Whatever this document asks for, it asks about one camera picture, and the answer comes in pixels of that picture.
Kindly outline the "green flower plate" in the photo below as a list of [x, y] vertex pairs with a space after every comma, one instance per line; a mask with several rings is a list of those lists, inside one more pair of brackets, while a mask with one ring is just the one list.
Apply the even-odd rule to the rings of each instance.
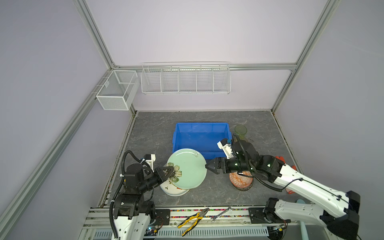
[[206, 178], [206, 160], [193, 149], [180, 149], [168, 159], [167, 167], [174, 167], [170, 183], [183, 190], [197, 188]]

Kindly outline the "white watermelon plate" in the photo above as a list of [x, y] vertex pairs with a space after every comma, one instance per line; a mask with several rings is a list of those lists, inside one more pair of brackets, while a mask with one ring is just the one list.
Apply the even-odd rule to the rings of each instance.
[[167, 195], [171, 197], [179, 197], [186, 193], [188, 193], [190, 190], [184, 190], [177, 188], [175, 185], [173, 185], [171, 182], [166, 181], [160, 185], [162, 191], [166, 193]]

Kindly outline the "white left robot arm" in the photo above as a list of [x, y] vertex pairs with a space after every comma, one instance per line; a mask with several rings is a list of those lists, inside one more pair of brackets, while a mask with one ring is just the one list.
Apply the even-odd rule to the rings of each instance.
[[154, 190], [175, 172], [174, 166], [152, 169], [146, 158], [130, 150], [123, 154], [121, 181], [111, 199], [109, 221], [113, 240], [142, 240], [148, 225], [156, 220], [155, 204], [144, 193]]

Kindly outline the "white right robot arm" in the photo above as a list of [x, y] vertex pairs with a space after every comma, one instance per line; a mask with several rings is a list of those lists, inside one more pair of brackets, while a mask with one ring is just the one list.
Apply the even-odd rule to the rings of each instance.
[[292, 203], [269, 198], [265, 207], [251, 216], [256, 223], [287, 224], [291, 221], [311, 223], [326, 228], [344, 240], [359, 239], [361, 196], [356, 192], [342, 192], [329, 188], [304, 176], [284, 161], [271, 155], [260, 155], [251, 143], [239, 139], [223, 139], [218, 142], [224, 157], [209, 160], [206, 169], [219, 174], [249, 172], [265, 187], [283, 192], [292, 190], [310, 204]]

